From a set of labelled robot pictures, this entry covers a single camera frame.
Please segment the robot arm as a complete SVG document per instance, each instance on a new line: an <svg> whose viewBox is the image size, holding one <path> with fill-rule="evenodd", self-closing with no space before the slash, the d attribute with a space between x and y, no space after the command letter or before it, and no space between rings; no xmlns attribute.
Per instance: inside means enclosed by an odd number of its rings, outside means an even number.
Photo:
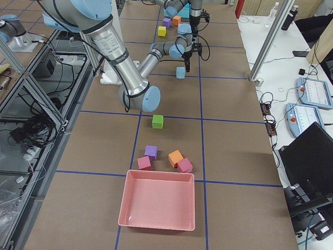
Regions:
<svg viewBox="0 0 333 250"><path fill-rule="evenodd" d="M150 0L149 2L163 7L166 13L172 18L178 15L178 13L189 4L189 24L194 28L199 26L201 19L204 19L206 23L210 22L210 14L202 8L202 0Z"/></svg>
<svg viewBox="0 0 333 250"><path fill-rule="evenodd" d="M190 4L189 23L178 26L178 36L174 41L152 44L150 52L138 67L113 26L111 1L43 1L40 7L47 25L68 32L82 32L95 42L98 53L121 81L119 100L126 109L153 112L160 104L161 92L149 83L148 76L163 56L184 59L186 71L190 70L192 53L195 48L201 47L195 43L195 37L202 15L202 1L154 3L163 7L170 17L175 17L186 4Z"/></svg>

